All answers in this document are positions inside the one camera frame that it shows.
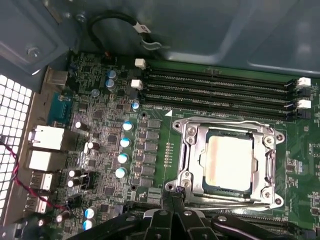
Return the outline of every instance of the black cable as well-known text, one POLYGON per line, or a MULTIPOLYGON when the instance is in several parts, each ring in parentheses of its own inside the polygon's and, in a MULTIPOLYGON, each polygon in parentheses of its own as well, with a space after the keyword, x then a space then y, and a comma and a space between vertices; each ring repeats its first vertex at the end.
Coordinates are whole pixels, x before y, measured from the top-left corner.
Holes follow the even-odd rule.
MULTIPOLYGON (((127 22, 128 24, 135 26, 138 24, 137 20, 135 20, 133 17, 124 14, 122 12, 118 12, 118 11, 113 11, 113 10, 107 10, 99 15, 96 15, 94 17, 92 17, 91 19, 89 19, 89 21, 87 22, 87 32, 88 35, 91 39, 91 41, 94 43, 94 45, 100 49, 103 50, 103 52, 105 53, 105 55, 108 57, 109 53, 106 50, 106 48, 104 47, 103 43, 100 41, 100 39, 97 37, 97 35, 94 33, 93 27, 97 22, 100 22, 102 20, 106 20, 106 19, 119 19, 122 21, 127 22)), ((147 42, 147 43, 152 43, 154 42, 149 33, 139 33, 139 35, 142 37, 142 39, 147 42)), ((158 53, 155 53, 154 51, 151 51, 151 55, 157 59, 160 58, 160 55, 158 53)))

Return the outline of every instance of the cable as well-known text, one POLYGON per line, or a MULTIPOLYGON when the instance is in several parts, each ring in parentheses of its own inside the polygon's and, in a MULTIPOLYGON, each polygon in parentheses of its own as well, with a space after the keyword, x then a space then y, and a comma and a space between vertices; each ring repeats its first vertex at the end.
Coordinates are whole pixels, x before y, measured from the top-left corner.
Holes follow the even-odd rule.
POLYGON ((66 205, 59 205, 59 204, 54 204, 50 202, 49 200, 45 199, 43 196, 40 196, 35 190, 33 190, 31 187, 23 184, 19 178, 18 178, 18 173, 19 173, 19 158, 16 153, 12 150, 11 147, 9 147, 7 144, 3 143, 0 141, 0 145, 3 145, 6 150, 8 150, 11 154, 11 156, 14 158, 14 168, 13 168, 13 177, 11 178, 11 181, 14 181, 18 186, 22 187, 24 190, 26 190, 30 195, 37 197, 41 201, 45 202, 49 207, 53 207, 56 209, 62 209, 66 210, 68 209, 66 205))
MULTIPOLYGON (((139 23, 137 20, 135 20, 133 17, 126 15, 122 12, 117 12, 117 11, 113 11, 113 10, 107 10, 97 16, 92 17, 91 19, 89 19, 88 23, 87 23, 87 32, 88 35, 91 39, 91 41, 95 44, 95 46, 98 49, 103 50, 104 54, 106 55, 106 57, 110 57, 110 53, 106 50, 106 48, 104 47, 103 43, 100 41, 100 39, 96 36, 96 34, 93 31, 93 26, 97 23, 100 22, 102 20, 106 20, 106 19, 120 19, 122 21, 127 22, 128 24, 132 25, 133 27, 139 26, 139 23)), ((150 35, 146 32, 140 32, 139 35, 142 37, 142 39, 147 42, 147 43, 152 43, 154 42, 150 35)), ((157 53, 153 53, 154 51, 151 51, 151 54, 154 55, 156 58, 159 58, 159 54, 157 53)))

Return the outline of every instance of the gray metal panel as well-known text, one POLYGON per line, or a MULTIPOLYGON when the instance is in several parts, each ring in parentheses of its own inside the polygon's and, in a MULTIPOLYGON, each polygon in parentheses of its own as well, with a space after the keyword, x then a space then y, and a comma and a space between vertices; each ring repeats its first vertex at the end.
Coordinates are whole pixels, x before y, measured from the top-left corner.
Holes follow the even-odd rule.
POLYGON ((58 24, 39 0, 0 0, 0 6, 0 73, 37 91, 41 74, 32 73, 75 47, 80 27, 63 13, 58 24))

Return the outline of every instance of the mounting hole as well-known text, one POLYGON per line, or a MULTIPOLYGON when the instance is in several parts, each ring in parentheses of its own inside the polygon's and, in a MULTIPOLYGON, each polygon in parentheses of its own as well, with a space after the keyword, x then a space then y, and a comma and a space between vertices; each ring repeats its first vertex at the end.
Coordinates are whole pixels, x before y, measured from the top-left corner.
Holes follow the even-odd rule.
POLYGON ((281 203, 282 203, 282 201, 281 201, 280 198, 276 198, 276 199, 274 200, 274 202, 275 202, 275 204, 277 204, 277 205, 281 205, 281 203))

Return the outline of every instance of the screw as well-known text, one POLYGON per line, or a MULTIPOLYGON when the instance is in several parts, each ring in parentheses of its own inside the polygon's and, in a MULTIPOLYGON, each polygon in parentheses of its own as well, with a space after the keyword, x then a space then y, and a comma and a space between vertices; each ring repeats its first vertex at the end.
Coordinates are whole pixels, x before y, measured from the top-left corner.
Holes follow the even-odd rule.
POLYGON ((28 54, 28 56, 30 58, 37 58, 40 55, 40 49, 37 46, 33 46, 28 48, 28 50, 26 51, 26 54, 28 54))
POLYGON ((127 222, 134 221, 136 218, 134 216, 130 216, 126 219, 127 222))
POLYGON ((227 221, 227 218, 225 216, 218 216, 218 220, 220 222, 226 222, 227 221))
POLYGON ((165 215, 168 214, 168 212, 167 212, 167 211, 161 211, 159 214, 160 214, 161 216, 165 216, 165 215))
POLYGON ((77 15, 75 16, 75 19, 76 19, 78 22, 80 22, 80 23, 84 23, 84 22, 86 21, 86 17, 85 17, 85 15, 83 15, 82 13, 77 14, 77 15))
POLYGON ((190 215, 192 215, 192 212, 191 211, 184 211, 183 214, 186 215, 186 216, 190 216, 190 215))

